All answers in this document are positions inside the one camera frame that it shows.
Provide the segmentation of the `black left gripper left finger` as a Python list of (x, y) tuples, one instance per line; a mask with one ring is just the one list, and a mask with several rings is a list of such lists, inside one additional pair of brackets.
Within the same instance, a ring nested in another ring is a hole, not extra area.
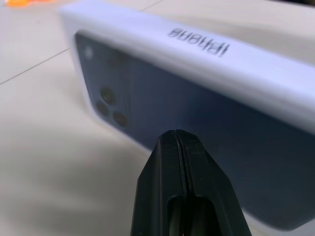
[(137, 180), (130, 236), (189, 236), (186, 134), (159, 136)]

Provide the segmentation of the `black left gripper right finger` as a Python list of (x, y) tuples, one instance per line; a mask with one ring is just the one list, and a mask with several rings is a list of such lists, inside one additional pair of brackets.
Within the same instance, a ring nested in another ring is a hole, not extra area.
[(184, 236), (252, 236), (224, 171), (197, 136), (176, 135), (187, 184)]

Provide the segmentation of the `yellow toy brick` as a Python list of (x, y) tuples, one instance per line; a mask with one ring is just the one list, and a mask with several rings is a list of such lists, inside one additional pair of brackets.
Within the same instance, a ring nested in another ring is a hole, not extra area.
[(29, 5), (32, 0), (5, 0), (5, 6), (7, 7), (25, 7)]

